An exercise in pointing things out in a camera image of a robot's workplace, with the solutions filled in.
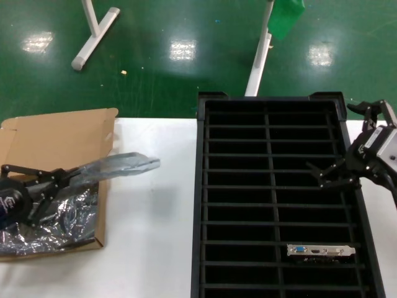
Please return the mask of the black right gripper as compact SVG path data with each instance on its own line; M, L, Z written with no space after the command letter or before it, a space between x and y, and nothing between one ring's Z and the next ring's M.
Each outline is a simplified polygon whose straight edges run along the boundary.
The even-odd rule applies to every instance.
M380 163L374 153L370 153L365 144L375 132L378 115L382 114L388 127L396 128L396 114L385 101L360 102L348 104L347 108L364 117L362 133L353 141L345 158L341 158L325 169L306 162L311 175L321 189L360 189L360 178L367 178L381 185Z

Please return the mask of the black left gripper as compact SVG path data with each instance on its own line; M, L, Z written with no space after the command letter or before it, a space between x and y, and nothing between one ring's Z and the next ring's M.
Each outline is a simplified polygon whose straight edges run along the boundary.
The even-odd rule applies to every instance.
M77 176L79 170L58 168L44 171L16 165L1 166L1 179L9 179L10 173L26 178L13 176L11 179L17 182L1 182L1 230L16 223L37 226L52 202L69 188L69 180ZM57 185L39 185L43 183Z

